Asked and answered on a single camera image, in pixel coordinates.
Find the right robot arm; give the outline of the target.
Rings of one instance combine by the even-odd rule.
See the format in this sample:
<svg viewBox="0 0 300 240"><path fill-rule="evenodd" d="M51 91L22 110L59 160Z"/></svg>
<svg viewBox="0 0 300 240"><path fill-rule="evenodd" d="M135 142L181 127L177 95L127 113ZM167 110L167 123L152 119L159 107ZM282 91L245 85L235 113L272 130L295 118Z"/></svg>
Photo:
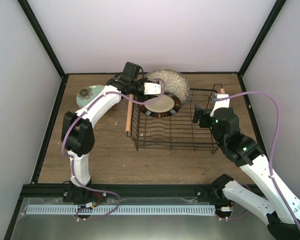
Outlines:
<svg viewBox="0 0 300 240"><path fill-rule="evenodd" d="M267 156L255 140L241 133L234 110L195 107L192 121L210 130L225 157L250 177L264 195L253 193L223 174L213 182L213 198L219 202L228 199L246 208L276 240L300 240L300 199L270 169Z"/></svg>

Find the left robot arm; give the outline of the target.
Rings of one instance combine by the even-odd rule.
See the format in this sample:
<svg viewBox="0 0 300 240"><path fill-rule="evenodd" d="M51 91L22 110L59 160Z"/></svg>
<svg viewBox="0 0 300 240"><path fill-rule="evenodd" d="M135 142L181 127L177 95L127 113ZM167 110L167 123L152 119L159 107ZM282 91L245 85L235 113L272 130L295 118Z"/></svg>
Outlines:
<svg viewBox="0 0 300 240"><path fill-rule="evenodd" d="M162 98L166 83L161 78L137 80L122 73L107 81L103 90L87 105L76 112L67 112L63 117L61 133L61 154L70 160L70 182L76 187L74 195L79 201L87 202L92 196L88 186L91 181L89 173L89 153L95 144L94 127L101 117L118 104L122 98L134 104L144 105L129 95L146 97L150 103Z"/></svg>

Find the light teal flower plate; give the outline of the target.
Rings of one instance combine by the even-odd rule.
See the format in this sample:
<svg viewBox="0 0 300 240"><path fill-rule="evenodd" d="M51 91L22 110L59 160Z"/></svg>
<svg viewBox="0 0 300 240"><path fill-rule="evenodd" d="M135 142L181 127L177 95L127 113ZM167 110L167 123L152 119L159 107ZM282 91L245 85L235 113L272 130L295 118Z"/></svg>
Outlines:
<svg viewBox="0 0 300 240"><path fill-rule="evenodd" d="M76 103L79 108L85 107L104 89L104 85L90 85L81 89L76 95Z"/></svg>

